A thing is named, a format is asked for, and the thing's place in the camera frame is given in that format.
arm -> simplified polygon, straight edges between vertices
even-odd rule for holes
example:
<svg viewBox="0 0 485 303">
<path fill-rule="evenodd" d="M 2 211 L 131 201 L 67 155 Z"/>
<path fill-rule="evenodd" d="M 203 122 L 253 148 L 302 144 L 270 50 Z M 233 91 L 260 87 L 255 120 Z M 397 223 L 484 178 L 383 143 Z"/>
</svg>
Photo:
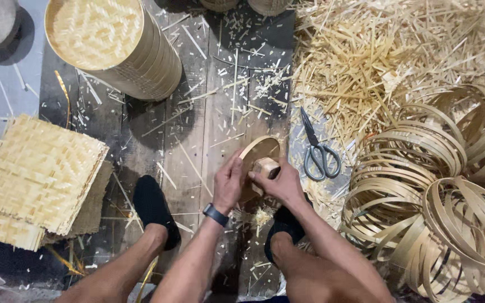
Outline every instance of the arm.
<svg viewBox="0 0 485 303">
<path fill-rule="evenodd" d="M 259 183 L 267 194 L 279 198 L 304 228 L 316 253 L 350 273 L 380 302 L 394 302 L 385 282 L 373 265 L 340 233 L 325 222 L 306 202 L 299 171 L 285 158 L 280 159 L 280 173 L 274 180 L 259 174 L 248 175 Z"/>
<path fill-rule="evenodd" d="M 212 204 L 227 216 L 239 200 L 243 161 L 237 150 L 214 177 Z M 201 302 L 209 287 L 218 238 L 224 228 L 206 217 L 198 232 L 158 285 L 152 303 Z"/>
</svg>

wooden board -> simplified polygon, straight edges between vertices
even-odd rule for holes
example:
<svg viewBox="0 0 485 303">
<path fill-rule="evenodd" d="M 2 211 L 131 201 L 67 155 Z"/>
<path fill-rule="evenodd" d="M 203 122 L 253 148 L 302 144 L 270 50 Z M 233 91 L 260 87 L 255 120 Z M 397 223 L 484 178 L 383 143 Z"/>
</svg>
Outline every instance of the wooden board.
<svg viewBox="0 0 485 303">
<path fill-rule="evenodd" d="M 160 27 L 174 23 L 187 13 L 197 13 L 163 31 L 168 40 L 174 37 L 174 35 L 170 35 L 171 33 L 179 34 L 173 46 L 183 63 L 183 76 L 172 97 L 161 102 L 143 102 L 126 96 L 123 98 L 118 93 L 112 92 L 111 89 L 106 90 L 107 87 L 103 84 L 91 83 L 102 101 L 102 105 L 98 106 L 91 92 L 87 92 L 87 84 L 84 79 L 81 76 L 78 77 L 74 68 L 65 64 L 51 51 L 50 46 L 47 46 L 48 49 L 45 53 L 48 55 L 50 52 L 52 53 L 48 60 L 45 57 L 46 62 L 43 64 L 42 96 L 46 96 L 47 99 L 42 98 L 46 101 L 46 104 L 40 107 L 39 113 L 41 118 L 44 115 L 53 123 L 66 122 L 66 108 L 64 107 L 66 106 L 66 99 L 61 88 L 52 83 L 55 77 L 50 78 L 53 69 L 58 69 L 67 89 L 69 84 L 72 86 L 69 96 L 72 114 L 76 115 L 76 100 L 82 97 L 84 105 L 80 105 L 78 108 L 82 110 L 82 107 L 85 107 L 85 112 L 82 115 L 87 115 L 90 119 L 87 127 L 78 125 L 73 121 L 76 125 L 76 127 L 73 126 L 73 129 L 89 134 L 110 146 L 107 160 L 114 164 L 116 175 L 127 196 L 131 199 L 134 185 L 140 176 L 152 175 L 161 183 L 170 210 L 175 214 L 174 219 L 196 231 L 200 219 L 203 217 L 194 213 L 199 213 L 207 203 L 212 201 L 212 198 L 205 186 L 201 184 L 199 176 L 186 158 L 183 149 L 207 187 L 213 191 L 214 173 L 224 163 L 226 157 L 237 148 L 245 147 L 257 137 L 268 134 L 279 138 L 282 153 L 285 153 L 286 138 L 289 132 L 289 109 L 283 111 L 283 107 L 267 98 L 254 99 L 256 96 L 254 90 L 258 84 L 257 80 L 252 78 L 249 79 L 243 91 L 240 91 L 242 84 L 237 85 L 235 107 L 242 108 L 250 101 L 250 104 L 271 112 L 273 115 L 269 116 L 262 113 L 258 119 L 259 112 L 253 111 L 239 124 L 242 114 L 235 112 L 234 125 L 232 126 L 230 109 L 233 106 L 233 87 L 222 89 L 222 86 L 233 82 L 234 61 L 231 64 L 225 63 L 213 58 L 213 56 L 229 62 L 229 56 L 232 60 L 234 59 L 235 41 L 240 43 L 239 47 L 246 50 L 250 48 L 258 49 L 262 42 L 266 42 L 266 45 L 260 51 L 260 53 L 267 54 L 264 58 L 251 56 L 249 59 L 250 53 L 239 50 L 238 76 L 248 78 L 255 74 L 263 74 L 240 66 L 269 67 L 276 64 L 278 59 L 281 59 L 280 67 L 290 64 L 294 14 L 293 11 L 287 11 L 278 17 L 267 17 L 266 21 L 260 24 L 259 19 L 262 16 L 255 14 L 247 3 L 241 3 L 236 10 L 231 10 L 226 15 L 207 11 L 203 17 L 199 14 L 202 12 L 200 11 L 201 6 L 193 3 L 184 8 L 167 1 L 144 1 L 144 4 Z M 242 18 L 244 22 L 251 19 L 249 23 L 251 27 L 246 27 L 246 29 L 249 30 L 249 33 L 256 33 L 259 37 L 246 34 L 239 40 L 240 35 L 246 30 L 243 29 L 240 33 L 235 34 L 234 40 L 231 40 L 230 31 L 232 29 L 230 27 L 233 24 L 230 23 L 226 27 L 224 16 L 227 19 Z M 209 27 L 201 24 L 203 20 Z M 223 30 L 221 34 L 222 44 L 219 47 L 220 22 L 223 24 Z M 188 26 L 189 33 L 207 56 L 207 60 L 201 56 L 181 27 L 182 25 Z M 226 68 L 227 75 L 219 75 L 218 70 L 222 68 Z M 184 95 L 191 87 L 196 85 L 198 86 L 192 92 Z M 179 101 L 202 95 L 217 87 L 219 88 L 217 94 L 212 94 L 206 99 L 195 100 L 192 110 L 187 110 L 178 117 L 169 120 L 191 104 L 187 102 L 177 105 Z M 286 92 L 289 92 L 289 86 L 286 84 L 283 84 L 282 87 L 273 86 L 269 89 L 269 93 L 281 101 L 286 101 Z M 109 95 L 116 96 L 125 105 L 112 100 Z M 148 135 L 142 136 L 155 127 L 158 128 Z M 244 135 L 211 147 L 239 134 Z M 165 168 L 177 189 L 167 180 L 166 175 L 161 172 L 156 162 Z M 247 211 L 254 211 L 255 206 L 259 205 L 259 201 L 253 202 L 252 205 L 248 207 Z M 141 230 L 136 222 L 132 222 L 125 228 L 126 220 L 109 219 L 127 216 L 127 210 L 125 197 L 112 176 L 104 197 L 102 216 L 105 219 L 101 221 L 99 232 L 92 235 L 91 238 L 84 237 L 84 251 L 81 251 L 77 241 L 74 244 L 77 255 L 83 254 L 85 265 L 101 264 L 112 259 L 133 244 L 141 235 Z M 258 276 L 259 273 L 263 274 L 267 270 L 264 277 L 259 279 L 257 283 L 250 271 L 254 263 L 258 261 L 266 262 L 263 244 L 271 223 L 269 222 L 262 227 L 259 237 L 256 237 L 255 230 L 246 230 L 243 233 L 242 228 L 227 232 L 222 236 L 216 254 L 218 270 L 212 286 L 214 292 L 234 295 L 239 293 L 271 295 L 277 291 L 279 272 L 275 267 L 267 269 L 267 266 L 264 266 L 256 269 Z M 229 226 L 226 230 L 233 230 L 236 226 L 237 224 Z M 185 244 L 191 239 L 191 234 L 188 232 L 181 231 L 181 235 L 183 238 L 182 245 L 161 255 L 155 268 L 156 274 L 152 276 L 153 282 L 159 281 L 176 257 L 177 252 L 184 248 Z"/>
</svg>

scissor handle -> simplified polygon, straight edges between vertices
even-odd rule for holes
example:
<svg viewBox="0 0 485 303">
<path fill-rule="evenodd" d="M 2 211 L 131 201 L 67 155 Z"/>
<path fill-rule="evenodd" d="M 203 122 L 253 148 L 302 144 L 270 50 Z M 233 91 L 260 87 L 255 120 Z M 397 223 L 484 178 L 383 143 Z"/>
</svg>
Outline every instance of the scissor handle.
<svg viewBox="0 0 485 303">
<path fill-rule="evenodd" d="M 316 155 L 314 153 L 314 150 L 316 148 L 321 152 L 322 163 L 319 161 L 319 159 L 316 157 Z M 328 169 L 328 166 L 327 166 L 327 153 L 333 155 L 334 160 L 336 161 L 336 169 L 334 169 L 334 172 L 332 172 L 332 173 L 329 172 L 329 169 Z M 321 173 L 320 177 L 316 177 L 310 172 L 310 168 L 309 168 L 309 165 L 308 165 L 308 161 L 310 160 L 310 157 L 312 157 L 312 160 L 315 163 L 315 165 L 317 166 L 317 169 L 319 169 L 319 172 Z M 340 168 L 341 168 L 340 164 L 341 164 L 341 160 L 340 160 L 340 156 L 338 155 L 338 153 L 327 145 L 322 145 L 321 143 L 319 143 L 317 146 L 310 146 L 306 150 L 305 165 L 304 165 L 305 173 L 310 179 L 312 179 L 316 182 L 324 180 L 325 177 L 336 178 L 338 176 L 338 174 L 340 173 Z"/>
</svg>

person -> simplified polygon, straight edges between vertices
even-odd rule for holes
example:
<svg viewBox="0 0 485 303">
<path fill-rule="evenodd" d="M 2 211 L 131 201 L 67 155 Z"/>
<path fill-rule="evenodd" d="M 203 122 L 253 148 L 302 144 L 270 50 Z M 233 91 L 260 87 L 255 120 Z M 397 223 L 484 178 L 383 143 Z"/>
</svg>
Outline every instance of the person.
<svg viewBox="0 0 485 303">
<path fill-rule="evenodd" d="M 214 177 L 212 206 L 224 216 L 241 193 L 242 149 L 237 150 Z M 299 172 L 280 159 L 280 173 L 273 180 L 249 173 L 282 207 L 265 244 L 265 254 L 286 278 L 287 298 L 300 302 L 394 302 L 385 282 L 372 264 L 314 210 L 302 190 Z M 141 177 L 132 198 L 145 231 L 125 253 L 71 286 L 56 300 L 61 302 L 126 302 L 138 279 L 163 250 L 174 248 L 180 234 L 158 183 Z M 165 274 L 152 295 L 152 303 L 202 302 L 210 286 L 213 257 L 222 224 L 207 216 L 192 240 Z M 317 256 L 295 244 L 306 235 Z"/>
</svg>

scissors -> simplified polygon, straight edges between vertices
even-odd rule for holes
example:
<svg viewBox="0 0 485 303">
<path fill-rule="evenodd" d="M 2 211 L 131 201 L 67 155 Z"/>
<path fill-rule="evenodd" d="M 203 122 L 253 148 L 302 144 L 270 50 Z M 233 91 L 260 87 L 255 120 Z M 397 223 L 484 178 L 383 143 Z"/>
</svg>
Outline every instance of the scissors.
<svg viewBox="0 0 485 303">
<path fill-rule="evenodd" d="M 306 113 L 305 109 L 301 107 L 301 113 L 302 113 L 302 123 L 305 126 L 306 130 L 306 135 L 308 137 L 308 141 L 310 141 L 310 147 L 306 150 L 306 156 L 305 156 L 305 173 L 306 175 L 314 180 L 314 181 L 323 181 L 325 177 L 328 178 L 336 178 L 338 174 L 340 173 L 340 156 L 338 155 L 337 152 L 335 152 L 332 148 L 330 148 L 327 145 L 323 145 L 319 142 L 315 135 L 314 128 L 312 126 L 312 123 L 310 123 L 310 119 L 308 119 L 308 114 Z M 314 150 L 318 149 L 321 152 L 321 160 L 322 162 L 319 161 L 319 159 L 316 157 Z M 329 172 L 328 166 L 327 166 L 327 153 L 333 155 L 334 160 L 336 161 L 336 169 L 334 172 Z M 321 173 L 320 177 L 314 176 L 308 166 L 308 161 L 310 160 L 310 157 L 312 157 L 312 160 L 314 161 L 315 165 L 319 169 L 319 172 Z"/>
</svg>

